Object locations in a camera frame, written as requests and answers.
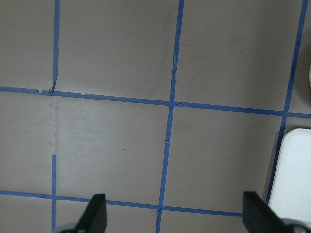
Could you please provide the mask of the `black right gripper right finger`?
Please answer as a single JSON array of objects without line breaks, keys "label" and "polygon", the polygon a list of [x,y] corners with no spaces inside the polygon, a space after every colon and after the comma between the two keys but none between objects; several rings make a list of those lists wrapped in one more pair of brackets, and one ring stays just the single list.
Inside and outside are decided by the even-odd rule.
[{"label": "black right gripper right finger", "polygon": [[243,224],[249,233],[309,233],[298,220],[281,219],[254,191],[243,193]]}]

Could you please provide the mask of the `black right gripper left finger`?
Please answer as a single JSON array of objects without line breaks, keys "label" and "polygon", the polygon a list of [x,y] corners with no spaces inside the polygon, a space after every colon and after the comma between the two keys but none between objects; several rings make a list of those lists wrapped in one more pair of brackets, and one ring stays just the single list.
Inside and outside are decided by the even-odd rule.
[{"label": "black right gripper left finger", "polygon": [[105,194],[94,194],[77,223],[55,228],[56,233],[104,233],[107,228]]}]

